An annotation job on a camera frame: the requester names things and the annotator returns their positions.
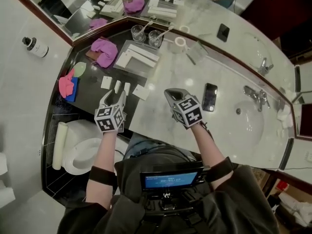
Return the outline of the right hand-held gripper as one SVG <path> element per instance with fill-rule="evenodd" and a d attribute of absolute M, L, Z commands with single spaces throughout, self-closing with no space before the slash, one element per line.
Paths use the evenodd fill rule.
<path fill-rule="evenodd" d="M 187 90 L 181 88 L 169 88 L 164 91 L 174 119 L 186 129 L 203 120 L 200 103 L 194 96 L 187 96 L 189 94 Z"/>

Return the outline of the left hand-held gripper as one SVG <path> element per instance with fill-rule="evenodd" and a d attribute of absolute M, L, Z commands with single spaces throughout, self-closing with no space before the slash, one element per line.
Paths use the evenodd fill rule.
<path fill-rule="evenodd" d="M 114 102 L 114 95 L 114 91 L 109 90 L 99 101 L 99 107 L 95 110 L 95 123 L 103 133 L 124 132 L 126 120 L 124 106 L 126 104 L 127 94 L 126 91 L 123 90 L 117 103 L 111 106 Z"/>

